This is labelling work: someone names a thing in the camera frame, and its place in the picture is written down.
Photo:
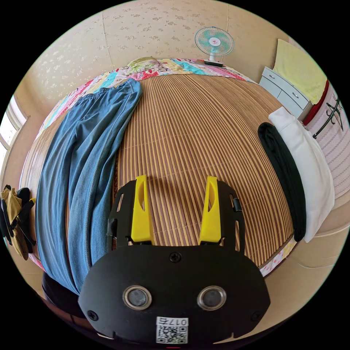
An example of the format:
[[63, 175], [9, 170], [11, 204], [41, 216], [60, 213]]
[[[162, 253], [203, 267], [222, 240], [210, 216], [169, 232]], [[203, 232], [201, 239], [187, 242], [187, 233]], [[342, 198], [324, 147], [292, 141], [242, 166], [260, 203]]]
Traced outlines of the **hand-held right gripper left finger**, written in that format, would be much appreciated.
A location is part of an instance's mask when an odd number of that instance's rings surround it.
[[147, 175], [138, 176], [135, 183], [131, 226], [131, 241], [133, 244], [155, 244], [148, 194]]

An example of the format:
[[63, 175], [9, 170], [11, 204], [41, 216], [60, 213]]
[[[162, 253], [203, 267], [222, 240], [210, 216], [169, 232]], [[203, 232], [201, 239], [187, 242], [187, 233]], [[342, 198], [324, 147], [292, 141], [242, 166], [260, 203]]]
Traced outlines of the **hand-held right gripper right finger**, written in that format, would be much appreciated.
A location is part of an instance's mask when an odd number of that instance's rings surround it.
[[202, 214], [199, 244], [219, 244], [221, 242], [221, 222], [218, 180], [208, 176]]

